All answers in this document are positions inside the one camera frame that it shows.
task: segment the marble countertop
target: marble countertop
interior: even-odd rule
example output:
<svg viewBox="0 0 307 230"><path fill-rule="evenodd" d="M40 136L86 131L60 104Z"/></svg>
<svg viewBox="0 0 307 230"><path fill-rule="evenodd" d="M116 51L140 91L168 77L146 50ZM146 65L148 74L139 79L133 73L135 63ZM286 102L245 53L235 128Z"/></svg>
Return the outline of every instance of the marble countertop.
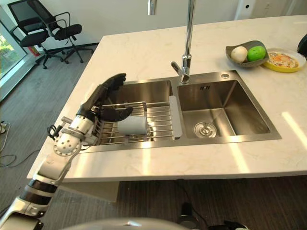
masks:
<svg viewBox="0 0 307 230"><path fill-rule="evenodd" d="M257 67L241 69L225 56L225 46L260 40L267 48L296 50L306 34L307 15L195 25L191 74L237 70L281 140L82 153L64 182L247 178L307 173L307 66L296 73ZM107 78L127 73L128 81L176 76L185 27L104 36L61 111L74 118L80 104ZM52 151L47 138L27 178Z"/></svg>

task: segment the white egg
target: white egg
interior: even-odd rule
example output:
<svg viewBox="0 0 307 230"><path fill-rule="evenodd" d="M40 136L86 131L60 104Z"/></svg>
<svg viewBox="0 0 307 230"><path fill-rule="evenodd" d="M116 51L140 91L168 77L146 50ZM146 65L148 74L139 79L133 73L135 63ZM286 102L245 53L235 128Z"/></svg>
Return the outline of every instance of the white egg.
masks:
<svg viewBox="0 0 307 230"><path fill-rule="evenodd" d="M237 62L243 62L248 55L248 50L243 46L238 46L231 51L231 58Z"/></svg>

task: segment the robotic arm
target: robotic arm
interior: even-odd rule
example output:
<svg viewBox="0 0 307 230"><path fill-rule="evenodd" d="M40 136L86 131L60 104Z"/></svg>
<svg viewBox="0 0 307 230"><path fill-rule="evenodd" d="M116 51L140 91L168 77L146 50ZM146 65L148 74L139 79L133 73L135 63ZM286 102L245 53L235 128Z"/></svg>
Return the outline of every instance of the robotic arm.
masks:
<svg viewBox="0 0 307 230"><path fill-rule="evenodd" d="M81 105L73 120L62 118L62 124L49 135L54 139L53 151L1 217L0 230L42 229L43 223L39 218L47 211L54 193L71 166L72 159L80 152L81 143L86 142L91 146L97 141L95 133L90 132L95 120L120 121L132 113L131 107L123 111L102 107L109 94L118 90L125 80L125 73L109 78L97 86L90 98Z"/></svg>

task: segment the drain strainer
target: drain strainer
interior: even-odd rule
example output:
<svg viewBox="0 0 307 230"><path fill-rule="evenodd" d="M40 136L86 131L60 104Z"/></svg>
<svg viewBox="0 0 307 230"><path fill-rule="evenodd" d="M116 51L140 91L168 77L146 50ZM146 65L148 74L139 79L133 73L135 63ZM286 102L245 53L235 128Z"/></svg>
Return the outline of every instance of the drain strainer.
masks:
<svg viewBox="0 0 307 230"><path fill-rule="evenodd" d="M199 122L194 127L194 133L199 138L214 138L216 136L216 128L207 122Z"/></svg>

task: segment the office chair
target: office chair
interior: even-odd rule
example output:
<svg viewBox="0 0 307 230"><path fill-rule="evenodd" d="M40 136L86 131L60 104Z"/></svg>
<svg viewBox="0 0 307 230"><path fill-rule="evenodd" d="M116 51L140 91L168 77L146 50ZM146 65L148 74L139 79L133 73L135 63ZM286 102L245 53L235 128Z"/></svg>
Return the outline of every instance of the office chair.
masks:
<svg viewBox="0 0 307 230"><path fill-rule="evenodd" d="M45 54L42 57L42 58L45 58L43 62L44 69L47 69L47 66L45 65L45 63L51 57L59 58L60 61L64 61L64 59L61 56L56 55L52 52L48 52L42 46L42 43L46 41L46 39L49 37L48 31L44 23L41 21L41 19L37 15L37 13L35 13L35 11L28 5L26 0L20 0L20 1L9 3L8 7L10 11L12 12L14 19L17 22L17 26L15 26L14 28L10 30L10 34L19 43L21 47L28 47L28 46L35 46L35 45L42 47L45 52ZM24 38L19 39L15 35L14 32L17 28L20 28L20 30L24 32L25 34Z"/></svg>
<svg viewBox="0 0 307 230"><path fill-rule="evenodd" d="M56 40L65 40L69 39L72 45L72 49L68 52L67 56L64 58L66 61L73 53L77 53L80 58L80 62L83 63L83 59L79 54L80 50L89 50L92 53L94 51L92 49L84 48L84 47L76 47L72 42L71 38L76 41L75 35L81 33L82 26L80 24L71 25L71 15L69 12L64 12L53 16L38 0L27 0L28 4L32 7L32 9L39 15L41 20L45 23L50 36L54 37ZM69 16L69 25L67 26L67 22L64 19L56 20L57 16L68 14ZM58 25L58 22L64 22L65 28Z"/></svg>

